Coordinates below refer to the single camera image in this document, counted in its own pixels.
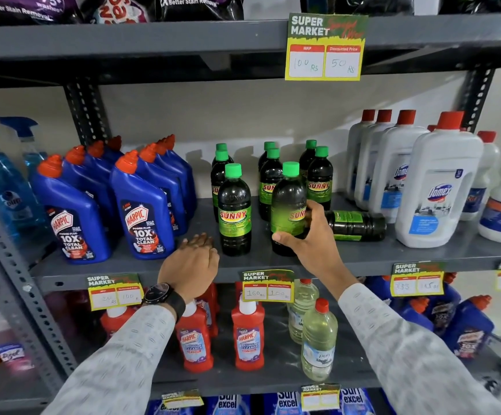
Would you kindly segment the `black detergent pouch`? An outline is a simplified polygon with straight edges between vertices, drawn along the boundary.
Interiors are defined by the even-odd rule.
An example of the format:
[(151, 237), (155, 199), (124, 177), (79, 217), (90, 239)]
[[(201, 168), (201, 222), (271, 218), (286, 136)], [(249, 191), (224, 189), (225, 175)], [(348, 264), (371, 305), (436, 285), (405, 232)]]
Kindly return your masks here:
[(244, 20), (244, 0), (157, 0), (157, 21)]
[(501, 13), (501, 0), (442, 0), (440, 14)]

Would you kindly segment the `large green yellow price tag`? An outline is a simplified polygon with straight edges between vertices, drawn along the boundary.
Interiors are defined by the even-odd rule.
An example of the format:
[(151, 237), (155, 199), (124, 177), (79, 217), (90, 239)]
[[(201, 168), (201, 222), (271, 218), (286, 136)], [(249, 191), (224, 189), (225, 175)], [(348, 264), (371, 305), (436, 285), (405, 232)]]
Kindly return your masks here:
[(367, 15), (291, 13), (286, 81), (359, 81)]

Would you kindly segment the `dark green-capped cleaner bottle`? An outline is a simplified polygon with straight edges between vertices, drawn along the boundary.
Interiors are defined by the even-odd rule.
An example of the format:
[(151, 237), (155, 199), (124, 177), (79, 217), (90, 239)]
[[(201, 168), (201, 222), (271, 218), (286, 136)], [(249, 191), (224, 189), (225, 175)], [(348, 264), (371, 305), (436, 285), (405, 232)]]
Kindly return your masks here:
[(297, 161), (282, 164), (282, 180), (272, 195), (270, 207), (270, 231), (286, 232), (297, 238), (304, 238), (306, 216), (306, 191), (300, 178)]

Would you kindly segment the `white red detergent pouch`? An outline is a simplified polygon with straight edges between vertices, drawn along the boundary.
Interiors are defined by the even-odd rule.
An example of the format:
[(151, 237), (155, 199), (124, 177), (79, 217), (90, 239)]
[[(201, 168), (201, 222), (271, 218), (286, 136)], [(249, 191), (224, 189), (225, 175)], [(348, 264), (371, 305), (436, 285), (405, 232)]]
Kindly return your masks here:
[(150, 22), (148, 9), (137, 0), (103, 0), (89, 19), (91, 24), (135, 24)]

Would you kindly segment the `blue orange-capped cleaner bottle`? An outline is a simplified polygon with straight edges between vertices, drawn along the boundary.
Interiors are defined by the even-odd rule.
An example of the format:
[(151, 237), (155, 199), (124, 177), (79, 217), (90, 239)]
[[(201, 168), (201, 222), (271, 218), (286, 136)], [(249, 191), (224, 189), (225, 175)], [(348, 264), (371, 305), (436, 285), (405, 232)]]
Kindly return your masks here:
[(364, 285), (380, 300), (393, 307), (394, 298), (391, 292), (391, 276), (366, 277)]
[(491, 301), (490, 295), (476, 295), (456, 307), (441, 339), (459, 359), (474, 359), (487, 344), (495, 328), (495, 324), (484, 312)]
[(398, 313), (404, 320), (434, 332), (434, 324), (424, 315), (428, 305), (427, 297), (413, 297), (400, 308)]
[(434, 333), (442, 336), (452, 320), (456, 307), (462, 298), (452, 286), (457, 272), (445, 272), (443, 276), (443, 294), (429, 296), (429, 303), (424, 315), (433, 323)]

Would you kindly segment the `person's right hand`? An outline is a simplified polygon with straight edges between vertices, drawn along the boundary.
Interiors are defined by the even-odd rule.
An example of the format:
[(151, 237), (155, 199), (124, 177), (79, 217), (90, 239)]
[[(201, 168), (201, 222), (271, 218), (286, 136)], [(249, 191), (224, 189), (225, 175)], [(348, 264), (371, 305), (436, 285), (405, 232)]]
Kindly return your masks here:
[(335, 299), (340, 299), (346, 289), (358, 281), (341, 259), (323, 206), (307, 200), (307, 207), (311, 212), (310, 230), (304, 238), (305, 251), (296, 256), (302, 266), (319, 279)]

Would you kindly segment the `person's left forearm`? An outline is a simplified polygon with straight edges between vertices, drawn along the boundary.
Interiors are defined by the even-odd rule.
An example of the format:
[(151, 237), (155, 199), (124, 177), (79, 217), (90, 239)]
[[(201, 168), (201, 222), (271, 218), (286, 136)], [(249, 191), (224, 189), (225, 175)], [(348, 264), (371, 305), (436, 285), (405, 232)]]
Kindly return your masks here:
[(139, 308), (74, 370), (41, 415), (145, 415), (152, 378), (174, 326), (167, 307)]

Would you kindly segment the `row of white red-capped bottles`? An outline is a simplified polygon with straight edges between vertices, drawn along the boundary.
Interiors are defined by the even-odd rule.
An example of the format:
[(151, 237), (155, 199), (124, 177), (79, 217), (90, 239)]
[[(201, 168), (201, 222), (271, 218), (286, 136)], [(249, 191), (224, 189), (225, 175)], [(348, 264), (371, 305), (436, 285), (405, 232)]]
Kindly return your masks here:
[(414, 124), (415, 110), (401, 110), (395, 125), (363, 132), (355, 203), (394, 224), (406, 247), (443, 246), (457, 228), (485, 151), (478, 135), (462, 131), (463, 117), (441, 112), (428, 131)]

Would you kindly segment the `purple detergent pouch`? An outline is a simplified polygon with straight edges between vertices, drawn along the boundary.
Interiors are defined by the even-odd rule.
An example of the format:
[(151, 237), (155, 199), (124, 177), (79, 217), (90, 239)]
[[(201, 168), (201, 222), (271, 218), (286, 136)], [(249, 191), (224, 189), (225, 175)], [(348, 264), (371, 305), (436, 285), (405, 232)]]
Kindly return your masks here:
[(0, 0), (0, 27), (80, 22), (86, 0)]

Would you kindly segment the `rows of blue orange-capped bottles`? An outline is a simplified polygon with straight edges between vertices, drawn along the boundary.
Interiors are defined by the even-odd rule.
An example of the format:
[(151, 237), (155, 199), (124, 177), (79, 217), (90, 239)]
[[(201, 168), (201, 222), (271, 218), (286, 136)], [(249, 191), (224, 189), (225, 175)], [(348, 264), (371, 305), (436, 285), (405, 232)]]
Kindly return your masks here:
[(192, 181), (167, 167), (177, 162), (164, 143), (119, 152), (115, 162), (106, 153), (103, 142), (75, 146), (30, 176), (59, 252), (71, 265), (102, 263), (124, 236), (136, 259), (166, 258), (195, 210)]

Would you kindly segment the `clear yellowish liquid bottle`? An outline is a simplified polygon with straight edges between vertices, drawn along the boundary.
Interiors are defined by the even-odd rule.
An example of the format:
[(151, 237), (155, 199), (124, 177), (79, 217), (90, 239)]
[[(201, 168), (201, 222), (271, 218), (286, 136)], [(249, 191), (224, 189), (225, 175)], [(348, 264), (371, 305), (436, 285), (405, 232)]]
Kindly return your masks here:
[(304, 374), (314, 382), (329, 378), (335, 358), (338, 320), (329, 302), (318, 298), (302, 317), (301, 363)]
[(319, 289), (311, 279), (295, 279), (294, 301), (287, 304), (288, 327), (291, 339), (299, 345), (302, 344), (303, 317), (315, 306), (319, 296)]

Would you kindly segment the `person's right forearm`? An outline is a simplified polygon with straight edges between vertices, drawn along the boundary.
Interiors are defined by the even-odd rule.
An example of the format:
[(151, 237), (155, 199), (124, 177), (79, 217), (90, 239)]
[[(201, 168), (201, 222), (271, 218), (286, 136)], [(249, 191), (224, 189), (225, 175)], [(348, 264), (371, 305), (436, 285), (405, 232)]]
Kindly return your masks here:
[(361, 283), (330, 287), (399, 415), (501, 415), (501, 402), (434, 333)]

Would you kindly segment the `black wristwatch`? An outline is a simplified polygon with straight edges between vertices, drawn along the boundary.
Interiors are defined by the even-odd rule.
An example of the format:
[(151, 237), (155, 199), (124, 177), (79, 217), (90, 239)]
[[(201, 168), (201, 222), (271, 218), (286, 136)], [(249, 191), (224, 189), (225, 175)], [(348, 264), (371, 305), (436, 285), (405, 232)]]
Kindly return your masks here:
[(166, 304), (174, 312), (175, 322), (178, 322), (186, 310), (183, 297), (168, 283), (158, 283), (151, 286), (143, 296), (142, 305)]

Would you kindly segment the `person's left hand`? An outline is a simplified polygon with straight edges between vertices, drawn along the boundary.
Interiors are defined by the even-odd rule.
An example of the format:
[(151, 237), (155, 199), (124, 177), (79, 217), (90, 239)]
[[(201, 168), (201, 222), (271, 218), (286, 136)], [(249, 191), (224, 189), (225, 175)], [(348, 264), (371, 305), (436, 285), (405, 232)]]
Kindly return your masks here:
[(210, 249), (216, 248), (205, 232), (185, 238), (162, 263), (157, 282), (171, 285), (188, 304), (205, 293), (216, 277), (208, 272)]

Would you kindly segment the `grey metal shelf rack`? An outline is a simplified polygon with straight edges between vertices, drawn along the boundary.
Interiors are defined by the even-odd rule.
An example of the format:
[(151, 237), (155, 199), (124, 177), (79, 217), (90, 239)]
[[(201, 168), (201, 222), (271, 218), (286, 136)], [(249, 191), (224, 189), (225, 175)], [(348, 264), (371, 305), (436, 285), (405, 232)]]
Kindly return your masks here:
[[(113, 83), (150, 82), (234, 82), (243, 79), (265, 81), (283, 77), (287, 47), (287, 20), (152, 22), (122, 26), (53, 25), (0, 27), (0, 88), (15, 84), (65, 85), (71, 114), (82, 142), (89, 137), (110, 135), (101, 96), (95, 86)], [(384, 16), (368, 20), (366, 28), (366, 70), (364, 75), (468, 71), (464, 99), (465, 122), (476, 124), (474, 112), (481, 113), (495, 69), (501, 68), (501, 14)], [(13, 328), (31, 347), (39, 378), (10, 377), (0, 367), (0, 412), (42, 409), (74, 371), (75, 358), (58, 332), (47, 307), (36, 303), (44, 292), (68, 291), (87, 286), (90, 266), (66, 265), (58, 271), (58, 252), (28, 238), (19, 250), (0, 219), (0, 306), (13, 320)], [(394, 263), (440, 262), (444, 269), (458, 272), (495, 270), (501, 263), (501, 244), (476, 234), (475, 224), (460, 223), (447, 245), (434, 249), (406, 251), (397, 242), (394, 230), (377, 244), (351, 245), (343, 258), (359, 277), (378, 276)], [(245, 268), (292, 268), (296, 276), (309, 275), (293, 258), (271, 254), (266, 246), (252, 252), (245, 263), (227, 258), (219, 267), (217, 282), (238, 280)], [(354, 336), (344, 337), (354, 354), (343, 352), (328, 384), (341, 387), (380, 387)], [(500, 343), (497, 336), (493, 344)], [(501, 358), (490, 348), (466, 367), (477, 380), (487, 381), (496, 396), (501, 393)], [(228, 393), (295, 391), (312, 382), (300, 371), (295, 357), (286, 363), (274, 361), (259, 371), (238, 372), (224, 358), (219, 368), (191, 378), (173, 361), (164, 365), (170, 377), (158, 376), (150, 399), (168, 392), (198, 390), (201, 396)]]

